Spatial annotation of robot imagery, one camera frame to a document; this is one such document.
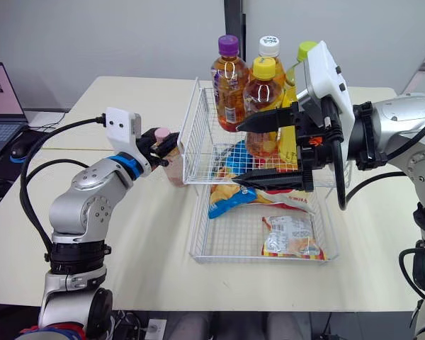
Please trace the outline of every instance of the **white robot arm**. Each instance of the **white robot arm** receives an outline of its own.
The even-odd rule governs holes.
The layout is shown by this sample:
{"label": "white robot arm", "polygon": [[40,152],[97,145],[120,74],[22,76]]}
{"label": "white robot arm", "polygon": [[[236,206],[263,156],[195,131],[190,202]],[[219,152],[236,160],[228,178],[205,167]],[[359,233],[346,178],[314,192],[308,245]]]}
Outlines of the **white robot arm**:
{"label": "white robot arm", "polygon": [[[109,290],[100,287],[106,277],[103,257],[111,252],[104,243],[108,222],[115,205],[132,187],[132,181],[164,165],[164,160],[162,151],[157,157],[151,151],[154,131],[140,136],[140,117],[111,109],[102,123],[117,154],[77,174],[71,188],[53,203],[53,245],[45,242],[51,248],[51,270],[46,274],[40,329],[38,333],[24,334],[22,339],[39,339],[36,336],[41,330],[60,324],[62,329],[80,325],[79,332],[89,338],[108,336],[112,297]],[[299,171],[280,174],[275,169],[256,170],[233,180],[263,190],[282,187],[311,191],[312,170],[333,164],[339,205],[346,209],[350,197],[345,196],[344,161],[356,160],[360,170],[386,163],[402,170],[414,183],[419,197],[414,221],[421,228],[422,240],[415,249],[400,254],[400,263],[405,254],[415,253],[415,283],[407,277],[404,265],[402,270],[423,300],[416,336],[425,340],[425,95],[413,93],[353,108],[341,70],[321,42],[308,52],[305,90],[298,96],[298,103],[289,109],[256,113],[238,128],[270,132],[288,125],[296,126]],[[321,137],[323,143],[312,146],[311,137]],[[176,147],[176,140],[166,149],[170,147]],[[28,195],[21,193],[23,205],[27,199]],[[32,213],[27,215],[36,226]],[[55,335],[47,333],[44,339],[51,339],[49,336]]]}

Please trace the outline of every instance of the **small bottle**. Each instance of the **small bottle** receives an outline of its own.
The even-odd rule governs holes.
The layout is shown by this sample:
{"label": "small bottle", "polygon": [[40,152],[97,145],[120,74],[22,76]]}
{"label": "small bottle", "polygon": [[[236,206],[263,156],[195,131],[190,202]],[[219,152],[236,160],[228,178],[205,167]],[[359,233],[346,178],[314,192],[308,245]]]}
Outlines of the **small bottle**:
{"label": "small bottle", "polygon": [[[280,108],[283,92],[274,80],[276,61],[269,57],[258,57],[254,60],[253,74],[244,90],[246,115],[273,108]],[[270,158],[277,154],[277,132],[248,132],[246,136],[247,151],[254,157]]]}
{"label": "small bottle", "polygon": [[[169,135],[170,130],[166,127],[161,127],[154,131],[157,145],[160,145]],[[185,186],[183,183],[183,157],[179,148],[175,147],[164,159],[169,161],[169,165],[163,166],[163,169],[170,183],[178,188]]]}
{"label": "small bottle", "polygon": [[[285,95],[283,97],[282,107],[288,108],[292,103],[298,101],[296,95],[295,68],[299,63],[307,59],[307,53],[316,46],[315,41],[304,41],[299,44],[297,51],[297,62],[287,69],[285,77]],[[298,151],[296,145],[296,134],[294,126],[285,126],[280,129],[280,139],[278,141],[278,155],[292,170],[298,169]]]}
{"label": "small bottle", "polygon": [[245,118],[242,92],[249,80],[249,69],[238,57],[239,41],[234,35],[219,38],[220,57],[211,66],[215,104],[220,126],[236,132]]}
{"label": "small bottle", "polygon": [[[276,61],[276,75],[274,81],[282,88],[285,83],[285,71],[278,55],[280,54],[280,40],[273,35],[266,35],[260,38],[259,45],[260,57],[271,57]],[[250,69],[249,80],[254,80],[252,69]]]}

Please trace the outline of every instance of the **pink bottle cap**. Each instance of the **pink bottle cap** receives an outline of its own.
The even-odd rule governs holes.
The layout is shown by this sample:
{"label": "pink bottle cap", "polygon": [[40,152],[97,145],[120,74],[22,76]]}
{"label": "pink bottle cap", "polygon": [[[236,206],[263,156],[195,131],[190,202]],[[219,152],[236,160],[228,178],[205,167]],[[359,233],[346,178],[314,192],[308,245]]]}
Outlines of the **pink bottle cap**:
{"label": "pink bottle cap", "polygon": [[167,129],[166,127],[161,127],[159,129],[157,129],[156,131],[154,131],[154,136],[156,137],[156,141],[158,143],[162,143],[162,141],[168,136],[170,135],[170,130]]}

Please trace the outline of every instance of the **metal basket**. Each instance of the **metal basket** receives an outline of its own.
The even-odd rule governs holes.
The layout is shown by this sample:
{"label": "metal basket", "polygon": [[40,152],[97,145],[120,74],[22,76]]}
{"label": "metal basket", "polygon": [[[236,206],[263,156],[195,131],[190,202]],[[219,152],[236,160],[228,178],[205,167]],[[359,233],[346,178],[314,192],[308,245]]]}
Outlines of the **metal basket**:
{"label": "metal basket", "polygon": [[261,255],[261,248],[268,235],[261,218],[263,216],[289,215],[292,210],[275,208],[270,205],[245,204],[210,220],[208,218],[210,186],[199,186],[197,194],[197,207],[191,225],[189,251],[197,262],[286,263],[286,261],[302,261],[303,263],[324,264],[339,255],[326,200],[319,200],[316,191],[310,194],[310,207],[314,213],[314,236],[324,252],[325,260]]}
{"label": "metal basket", "polygon": [[[192,91],[186,117],[178,138],[179,149],[182,150],[183,181],[187,184],[226,184],[233,183],[230,177],[220,175],[220,170],[227,155],[234,146],[244,140],[245,132],[227,132],[217,120],[214,90],[212,87],[201,87],[198,80]],[[265,159],[265,168],[278,168],[281,171],[293,170],[289,164],[279,158]],[[245,169],[251,171],[261,168],[255,161]],[[346,187],[351,182],[351,164],[345,165]],[[327,166],[313,171],[314,184],[320,187],[335,187],[334,172]]]}

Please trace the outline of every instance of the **laptop keyboard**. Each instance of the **laptop keyboard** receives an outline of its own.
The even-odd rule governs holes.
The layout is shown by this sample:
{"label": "laptop keyboard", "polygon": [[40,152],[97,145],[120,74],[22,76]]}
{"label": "laptop keyboard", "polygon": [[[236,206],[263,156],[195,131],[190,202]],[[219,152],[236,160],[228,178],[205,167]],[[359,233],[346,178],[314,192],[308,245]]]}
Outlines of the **laptop keyboard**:
{"label": "laptop keyboard", "polygon": [[0,142],[6,142],[20,127],[17,124],[0,124]]}

